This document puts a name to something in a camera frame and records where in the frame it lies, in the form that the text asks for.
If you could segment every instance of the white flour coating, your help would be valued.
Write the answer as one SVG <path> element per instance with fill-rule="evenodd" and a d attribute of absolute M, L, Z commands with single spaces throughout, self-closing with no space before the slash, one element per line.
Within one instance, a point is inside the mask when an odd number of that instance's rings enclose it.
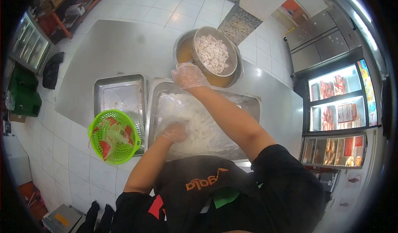
<path fill-rule="evenodd" d="M 157 129 L 159 135 L 165 127 L 174 121 L 189 121 L 188 139 L 172 145 L 169 154 L 178 157 L 193 155 L 217 155 L 217 152 L 238 149 L 210 116 L 206 108 L 192 95 L 165 94 L 159 98 Z"/>
<path fill-rule="evenodd" d="M 211 73 L 219 74 L 228 67 L 227 47 L 222 40 L 216 40 L 213 36 L 202 36 L 195 39 L 195 48 L 203 65 Z"/>

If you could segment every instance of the refrigerator handle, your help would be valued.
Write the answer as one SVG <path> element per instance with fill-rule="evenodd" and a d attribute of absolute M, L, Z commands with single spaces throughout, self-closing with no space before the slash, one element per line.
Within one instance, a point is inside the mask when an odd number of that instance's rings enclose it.
<path fill-rule="evenodd" d="M 391 113 L 392 113 L 392 104 L 391 104 L 391 78 L 390 75 L 387 74 L 386 78 L 382 81 L 381 87 L 381 124 L 383 125 L 383 135 L 390 139 L 390 131 L 391 131 Z"/>

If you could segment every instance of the white tile floor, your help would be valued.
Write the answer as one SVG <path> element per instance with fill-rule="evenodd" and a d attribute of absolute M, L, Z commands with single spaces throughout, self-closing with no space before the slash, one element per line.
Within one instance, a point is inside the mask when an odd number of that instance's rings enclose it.
<path fill-rule="evenodd" d="M 55 103 L 62 80 L 80 43 L 98 19 L 146 23 L 154 28 L 186 31 L 205 25 L 217 27 L 232 8 L 230 0 L 103 0 L 91 11 L 73 35 L 59 42 L 66 53 L 60 65 L 55 90 L 38 92 L 42 107 L 37 118 L 25 124 L 12 122 L 29 156 L 34 184 L 40 189 L 49 211 L 62 203 L 87 212 L 93 200 L 101 210 L 115 206 L 129 173 L 139 157 L 122 165 L 108 165 L 90 149 L 87 128 L 57 113 Z M 290 54 L 283 37 L 287 29 L 269 17 L 239 49 L 247 61 L 292 87 Z"/>

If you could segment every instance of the metal bowl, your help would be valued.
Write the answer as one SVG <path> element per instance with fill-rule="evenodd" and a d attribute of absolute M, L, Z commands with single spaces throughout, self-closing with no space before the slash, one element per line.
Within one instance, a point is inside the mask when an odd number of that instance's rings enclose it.
<path fill-rule="evenodd" d="M 209 71 L 207 69 L 207 67 L 205 67 L 202 60 L 198 56 L 198 53 L 197 53 L 197 50 L 195 47 L 195 39 L 200 38 L 201 36 L 207 36 L 207 35 L 213 36 L 216 40 L 222 40 L 222 43 L 227 48 L 228 59 L 226 60 L 226 63 L 228 64 L 228 67 L 225 68 L 219 74 L 212 73 L 211 71 Z M 216 76 L 231 76 L 235 72 L 236 66 L 238 64 L 238 57 L 237 57 L 235 48 L 232 45 L 232 42 L 222 32 L 220 32 L 217 29 L 212 28 L 212 27 L 201 27 L 196 31 L 195 36 L 193 37 L 192 44 L 193 44 L 193 47 L 192 47 L 193 60 L 197 63 L 198 67 L 201 68 L 202 70 L 204 70 L 205 72 L 211 73 Z"/>
<path fill-rule="evenodd" d="M 177 61 L 177 53 L 178 53 L 178 50 L 180 49 L 181 44 L 182 44 L 184 41 L 186 41 L 186 40 L 192 40 L 193 37 L 195 36 L 196 31 L 197 31 L 197 29 L 192 29 L 192 30 L 190 30 L 190 31 L 183 32 L 183 33 L 177 38 L 176 42 L 174 43 L 174 47 L 173 47 L 173 60 L 174 60 L 174 64 L 175 64 L 176 66 L 177 66 L 177 64 L 178 64 L 178 61 Z M 240 51 L 239 51 L 239 49 L 238 49 L 234 44 L 232 44 L 232 45 L 233 45 L 233 47 L 234 47 L 234 49 L 235 49 L 235 51 L 236 51 L 238 63 L 237 63 L 237 65 L 236 65 L 235 73 L 233 74 L 233 75 L 234 75 L 234 78 L 233 78 L 233 80 L 231 81 L 231 83 L 230 83 L 229 85 L 226 86 L 226 88 L 229 88 L 229 87 L 233 86 L 234 84 L 236 84 L 236 83 L 241 79 L 241 75 L 242 75 L 242 73 L 243 73 L 243 59 L 242 59 L 242 57 L 241 57 L 241 55 L 240 55 Z"/>

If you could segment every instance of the green tag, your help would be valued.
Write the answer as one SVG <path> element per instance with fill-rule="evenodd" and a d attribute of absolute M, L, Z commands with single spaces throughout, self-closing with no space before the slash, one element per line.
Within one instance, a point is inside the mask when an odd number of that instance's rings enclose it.
<path fill-rule="evenodd" d="M 231 203 L 239 196 L 239 194 L 240 192 L 238 190 L 229 187 L 217 190 L 213 196 L 213 201 L 216 209 L 220 208 L 223 205 Z"/>

